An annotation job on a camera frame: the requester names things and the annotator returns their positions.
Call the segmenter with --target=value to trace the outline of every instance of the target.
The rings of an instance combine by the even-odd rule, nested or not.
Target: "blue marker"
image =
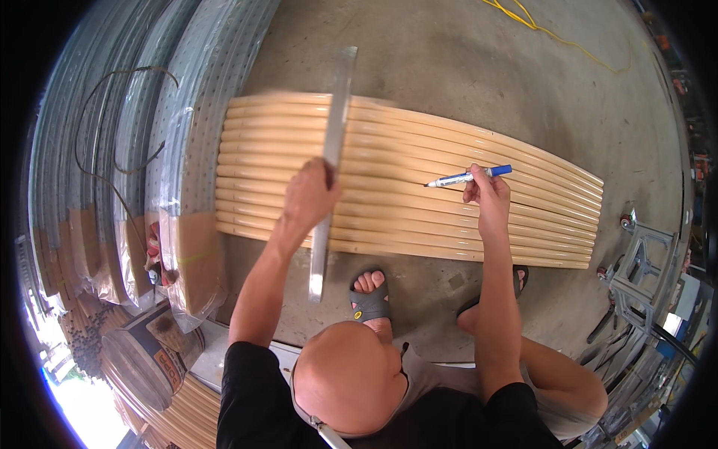
[[[487,167],[484,169],[484,173],[486,173],[486,176],[488,177],[505,175],[506,173],[511,173],[511,166],[499,165],[498,167]],[[431,181],[429,184],[424,184],[424,187],[444,187],[445,185],[458,184],[460,182],[469,182],[473,180],[474,177],[470,172],[459,173],[458,175],[441,177],[438,180]]]

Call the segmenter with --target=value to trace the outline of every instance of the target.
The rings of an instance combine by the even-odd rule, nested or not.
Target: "orange label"
[[[160,349],[154,354],[154,360],[167,375],[169,383],[172,384],[172,391],[176,393],[182,386],[182,378],[180,378],[180,373],[177,372],[177,368],[174,366],[174,363],[172,363],[167,352],[164,349]]]

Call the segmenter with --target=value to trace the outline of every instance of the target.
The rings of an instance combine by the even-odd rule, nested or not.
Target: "metal ruler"
[[[357,57],[357,47],[346,47],[339,52],[337,72],[332,92],[332,103],[329,107],[327,133],[324,140],[322,156],[334,168],[339,165],[344,146],[344,128],[347,123],[347,112],[351,98],[352,73]],[[324,287],[324,274],[327,268],[327,242],[332,214],[327,215],[314,227],[312,234],[312,252],[309,261],[309,301],[320,302]]]

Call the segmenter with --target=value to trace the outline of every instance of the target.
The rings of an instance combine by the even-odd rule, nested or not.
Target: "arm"
[[[237,298],[229,325],[230,346],[246,341],[269,347],[279,322],[289,261],[341,195],[333,178],[333,169],[314,158],[289,182],[282,215]]]
[[[513,293],[513,262],[508,243],[510,189],[499,177],[489,178],[471,165],[474,181],[466,184],[464,203],[480,206],[479,233],[484,244],[484,275],[474,333],[474,357],[482,399],[501,387],[523,382],[519,369],[521,319]]]
[[[608,406],[601,379],[564,354],[521,338],[521,361],[544,396],[585,415],[600,417]]]

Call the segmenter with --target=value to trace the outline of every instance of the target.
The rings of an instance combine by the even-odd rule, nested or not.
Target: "man's right hand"
[[[280,220],[297,233],[294,237],[301,242],[332,211],[341,195],[334,168],[315,157],[289,181]]]
[[[480,207],[479,233],[484,245],[491,241],[508,241],[508,209],[511,189],[498,176],[488,177],[483,167],[471,164],[473,181],[466,183],[464,203],[476,202]]]

